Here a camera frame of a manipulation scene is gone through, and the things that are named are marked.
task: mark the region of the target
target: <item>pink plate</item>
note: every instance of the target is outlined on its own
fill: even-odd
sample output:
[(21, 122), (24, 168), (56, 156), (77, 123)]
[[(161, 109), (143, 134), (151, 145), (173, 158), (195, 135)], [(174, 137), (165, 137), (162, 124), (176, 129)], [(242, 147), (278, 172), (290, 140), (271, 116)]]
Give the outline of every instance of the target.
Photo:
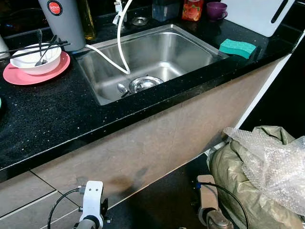
[(60, 73), (67, 69), (69, 64), (70, 56), (66, 52), (62, 51), (61, 62), (53, 71), (49, 73), (45, 73), (42, 75), (29, 75), (9, 63), (3, 71), (3, 78), (7, 82), (16, 85), (30, 85), (35, 83), (41, 83), (58, 76)]

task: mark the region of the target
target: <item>white cutting board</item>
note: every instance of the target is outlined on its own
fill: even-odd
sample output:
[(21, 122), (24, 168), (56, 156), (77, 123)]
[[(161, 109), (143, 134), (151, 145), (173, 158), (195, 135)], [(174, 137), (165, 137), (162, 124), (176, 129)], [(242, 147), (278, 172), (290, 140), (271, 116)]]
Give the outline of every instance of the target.
[(283, 0), (222, 0), (228, 5), (227, 20), (270, 37), (283, 20), (295, 0), (288, 0), (275, 23), (271, 20)]

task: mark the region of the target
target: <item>sink basin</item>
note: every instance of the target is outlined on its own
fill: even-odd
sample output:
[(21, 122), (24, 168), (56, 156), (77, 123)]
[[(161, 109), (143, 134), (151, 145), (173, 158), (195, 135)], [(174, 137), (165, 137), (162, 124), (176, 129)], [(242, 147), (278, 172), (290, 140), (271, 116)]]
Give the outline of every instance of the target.
[[(113, 67), (94, 51), (86, 51), (76, 58), (101, 105), (121, 99), (118, 83), (129, 88), (132, 80), (146, 75), (166, 82), (227, 57), (175, 25), (128, 35), (121, 38), (121, 43), (130, 75)], [(93, 46), (123, 66), (116, 39)]]

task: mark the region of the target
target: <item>spoon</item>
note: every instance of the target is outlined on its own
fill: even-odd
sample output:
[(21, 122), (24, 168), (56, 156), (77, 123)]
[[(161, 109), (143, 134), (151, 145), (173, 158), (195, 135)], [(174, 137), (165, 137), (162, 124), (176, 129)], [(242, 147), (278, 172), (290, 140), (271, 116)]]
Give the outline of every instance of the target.
[(42, 43), (42, 31), (41, 29), (36, 30), (36, 35), (38, 38), (38, 44), (39, 44), (39, 50), (40, 50), (40, 56), (41, 56), (41, 43)]
[[(52, 39), (51, 39), (51, 41), (50, 41), (50, 44), (48, 45), (47, 48), (51, 47), (52, 44), (56, 41), (56, 39), (57, 39), (57, 35), (54, 35), (54, 36), (52, 37)], [(42, 60), (43, 56), (46, 54), (47, 51), (48, 51), (48, 50), (44, 51), (43, 55), (40, 57), (39, 61), (35, 64), (35, 66), (39, 66), (39, 65), (42, 65), (42, 64), (47, 63), (46, 60)]]
[(126, 95), (128, 95), (130, 93), (130, 91), (128, 91), (128, 89), (121, 83), (117, 84), (117, 88), (118, 88), (119, 92), (122, 93), (121, 98), (124, 98)]

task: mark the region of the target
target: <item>gray thermos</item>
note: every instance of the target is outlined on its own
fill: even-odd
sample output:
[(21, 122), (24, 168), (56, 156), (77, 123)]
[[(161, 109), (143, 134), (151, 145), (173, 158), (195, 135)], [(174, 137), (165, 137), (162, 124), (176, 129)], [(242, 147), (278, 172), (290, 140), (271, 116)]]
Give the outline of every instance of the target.
[(86, 42), (76, 0), (38, 0), (53, 34), (71, 43), (65, 51), (82, 49)]

